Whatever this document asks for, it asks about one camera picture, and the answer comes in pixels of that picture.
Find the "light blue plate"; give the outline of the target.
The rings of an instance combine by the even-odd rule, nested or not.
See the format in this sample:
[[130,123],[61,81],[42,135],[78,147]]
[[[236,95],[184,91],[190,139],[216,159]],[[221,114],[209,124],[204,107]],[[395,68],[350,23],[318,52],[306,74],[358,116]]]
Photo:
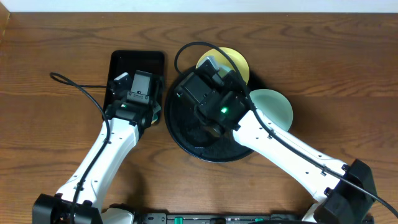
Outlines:
[[227,76],[235,76],[236,72],[232,68],[228,67],[227,65],[219,65],[218,75],[221,79],[224,79]]
[[293,109],[289,100],[281,93],[270,89],[258,89],[250,92],[255,106],[271,121],[288,131],[293,122]]

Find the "green yellow sponge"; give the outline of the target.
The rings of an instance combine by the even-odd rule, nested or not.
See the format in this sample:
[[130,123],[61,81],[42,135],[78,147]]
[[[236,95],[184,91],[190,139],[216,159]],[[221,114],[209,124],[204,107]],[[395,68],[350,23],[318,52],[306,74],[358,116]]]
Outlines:
[[161,106],[156,103],[153,107],[152,124],[154,124],[159,119],[159,113],[161,112]]

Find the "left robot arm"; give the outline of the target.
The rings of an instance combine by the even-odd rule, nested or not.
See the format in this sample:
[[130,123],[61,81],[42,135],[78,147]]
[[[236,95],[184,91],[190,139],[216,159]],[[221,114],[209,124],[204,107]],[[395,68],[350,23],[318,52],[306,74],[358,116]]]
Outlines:
[[164,78],[149,72],[124,72],[107,85],[110,102],[100,108],[103,124],[83,162],[54,196],[41,194],[33,223],[133,223],[120,205],[101,208],[114,176],[144,130],[159,120]]

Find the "yellow plate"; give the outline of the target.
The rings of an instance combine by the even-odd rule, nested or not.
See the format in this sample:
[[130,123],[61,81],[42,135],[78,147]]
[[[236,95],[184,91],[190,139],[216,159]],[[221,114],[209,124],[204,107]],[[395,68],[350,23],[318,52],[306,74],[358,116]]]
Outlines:
[[[246,84],[248,84],[249,65],[248,65],[246,59],[238,51],[236,51],[234,49],[227,48],[227,47],[221,47],[220,49],[224,53],[226,53],[228,55],[228,57],[234,62],[234,64],[237,66],[237,68],[242,76],[242,79],[245,81]],[[228,67],[230,67],[234,70],[232,64],[227,60],[227,58],[225,58],[217,50],[211,49],[211,50],[207,51],[200,57],[199,61],[203,60],[206,56],[214,56],[218,66],[223,64],[223,65],[227,65]]]

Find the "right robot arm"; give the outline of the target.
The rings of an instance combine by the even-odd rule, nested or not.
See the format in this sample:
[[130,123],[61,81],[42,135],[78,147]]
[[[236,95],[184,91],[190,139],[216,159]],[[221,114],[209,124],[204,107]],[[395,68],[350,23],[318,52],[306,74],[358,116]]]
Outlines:
[[365,223],[376,199],[368,165],[346,164],[289,133],[292,106],[277,91],[241,84],[233,69],[208,59],[174,82],[167,125],[183,149],[206,161],[234,161],[249,151],[270,160],[313,197],[312,223]]

